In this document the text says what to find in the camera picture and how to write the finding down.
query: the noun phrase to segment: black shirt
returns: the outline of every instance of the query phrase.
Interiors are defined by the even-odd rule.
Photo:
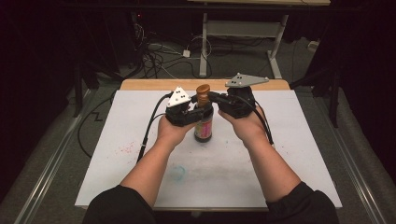
[[[304,182],[276,203],[267,203],[268,223],[339,223],[332,201]],[[85,214],[84,224],[156,223],[154,213],[140,194],[116,186],[96,196]]]

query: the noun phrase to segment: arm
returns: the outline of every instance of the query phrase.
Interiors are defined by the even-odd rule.
[[[234,119],[222,111],[219,114],[231,122],[236,135],[247,148],[267,202],[279,201],[300,184],[299,176],[268,142],[262,123],[254,113],[241,119]]]
[[[158,136],[154,146],[140,162],[120,182],[124,187],[135,189],[149,206],[153,207],[158,196],[163,174],[169,156],[174,148],[181,143],[195,123],[177,127],[162,116],[158,125]]]

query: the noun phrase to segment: bottle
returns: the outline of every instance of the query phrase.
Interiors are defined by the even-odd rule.
[[[202,120],[195,125],[194,136],[195,140],[201,143],[208,142],[212,137],[212,120],[213,120],[213,106],[209,102],[207,93],[210,91],[210,86],[207,84],[201,85],[197,88],[197,104],[195,107],[203,108],[210,105],[206,110]]]

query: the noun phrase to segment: person's right hand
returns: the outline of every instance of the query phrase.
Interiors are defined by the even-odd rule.
[[[256,109],[264,118],[260,107],[257,106]],[[233,125],[233,130],[235,131],[236,136],[244,142],[244,145],[246,147],[247,144],[249,145],[249,143],[252,143],[255,140],[263,138],[267,140],[264,127],[262,126],[262,122],[254,112],[251,112],[250,115],[241,119],[235,119],[221,110],[219,110],[219,114],[226,120],[230,121],[230,123]]]

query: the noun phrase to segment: desk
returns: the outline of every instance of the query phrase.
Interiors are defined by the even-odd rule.
[[[330,0],[189,0],[193,2],[207,3],[238,3],[238,4],[262,4],[262,5],[285,5],[285,6],[328,6]],[[267,56],[274,78],[282,78],[276,61],[276,53],[282,40],[289,15],[283,15],[281,22],[258,22],[258,21],[210,21],[207,13],[203,18],[202,53],[200,63],[200,77],[206,77],[207,64],[207,36],[252,36],[252,37],[274,37],[275,43],[272,50],[267,51]]]
[[[163,95],[176,86],[194,95],[192,90],[203,83],[210,84],[212,91],[223,92],[225,81],[125,80],[113,101],[76,206],[87,207],[97,194],[119,184],[134,167],[151,111]],[[276,150],[311,188],[322,190],[336,207],[341,207],[294,91],[289,90],[284,80],[270,80],[252,87],[256,100],[266,111]],[[158,113],[164,112],[166,103],[160,105]],[[155,141],[156,130],[154,121],[148,148]],[[213,137],[208,143],[196,142],[191,131],[172,153],[154,209],[267,209],[248,152],[231,124],[217,113],[213,118]]]

